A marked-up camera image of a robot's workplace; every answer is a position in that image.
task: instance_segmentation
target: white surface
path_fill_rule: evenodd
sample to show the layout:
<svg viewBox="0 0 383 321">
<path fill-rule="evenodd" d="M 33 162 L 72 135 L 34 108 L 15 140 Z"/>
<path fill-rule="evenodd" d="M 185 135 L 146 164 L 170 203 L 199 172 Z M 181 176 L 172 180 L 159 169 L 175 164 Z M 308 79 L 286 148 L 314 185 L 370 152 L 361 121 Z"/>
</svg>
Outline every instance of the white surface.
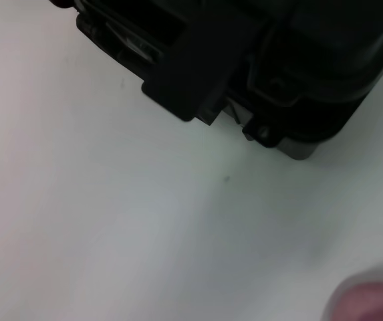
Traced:
<svg viewBox="0 0 383 321">
<path fill-rule="evenodd" d="M 75 16 L 0 0 L 0 320 L 316 321 L 383 265 L 383 79 L 298 163 L 181 123 Z"/>
</svg>

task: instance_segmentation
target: black plastic case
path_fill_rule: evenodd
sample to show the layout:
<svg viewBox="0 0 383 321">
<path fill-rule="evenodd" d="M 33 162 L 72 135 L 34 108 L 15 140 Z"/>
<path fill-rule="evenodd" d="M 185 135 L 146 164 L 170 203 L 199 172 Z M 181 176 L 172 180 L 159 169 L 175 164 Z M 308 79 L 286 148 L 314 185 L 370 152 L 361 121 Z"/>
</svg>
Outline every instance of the black plastic case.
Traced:
<svg viewBox="0 0 383 321">
<path fill-rule="evenodd" d="M 52 0 L 184 121 L 305 159 L 383 73 L 382 0 Z"/>
</svg>

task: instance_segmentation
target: black plastic device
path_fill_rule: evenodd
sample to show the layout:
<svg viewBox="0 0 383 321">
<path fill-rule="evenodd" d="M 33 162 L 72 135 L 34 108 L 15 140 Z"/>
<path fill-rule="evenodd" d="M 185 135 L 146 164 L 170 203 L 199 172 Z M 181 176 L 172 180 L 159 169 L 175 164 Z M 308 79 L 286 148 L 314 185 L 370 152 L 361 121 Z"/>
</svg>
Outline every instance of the black plastic device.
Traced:
<svg viewBox="0 0 383 321">
<path fill-rule="evenodd" d="M 383 0 L 51 0 L 184 121 L 306 159 L 383 74 Z"/>
</svg>

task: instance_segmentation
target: skin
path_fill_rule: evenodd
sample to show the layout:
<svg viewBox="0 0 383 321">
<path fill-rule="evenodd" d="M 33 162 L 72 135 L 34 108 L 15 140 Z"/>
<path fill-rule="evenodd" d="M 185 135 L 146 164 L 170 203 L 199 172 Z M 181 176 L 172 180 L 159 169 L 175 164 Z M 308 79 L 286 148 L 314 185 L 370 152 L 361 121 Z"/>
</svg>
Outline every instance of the skin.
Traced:
<svg viewBox="0 0 383 321">
<path fill-rule="evenodd" d="M 383 321 L 383 283 L 348 290 L 336 304 L 331 321 Z"/>
</svg>

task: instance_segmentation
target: white table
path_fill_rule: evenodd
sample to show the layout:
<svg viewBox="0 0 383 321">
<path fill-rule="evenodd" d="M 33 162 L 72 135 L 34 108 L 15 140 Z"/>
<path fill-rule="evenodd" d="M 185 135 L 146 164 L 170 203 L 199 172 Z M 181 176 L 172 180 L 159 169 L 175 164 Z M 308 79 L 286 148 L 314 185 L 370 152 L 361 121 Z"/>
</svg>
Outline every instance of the white table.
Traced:
<svg viewBox="0 0 383 321">
<path fill-rule="evenodd" d="M 317 321 L 383 265 L 383 78 L 304 162 L 184 124 L 48 0 L 0 0 L 0 320 Z"/>
</svg>

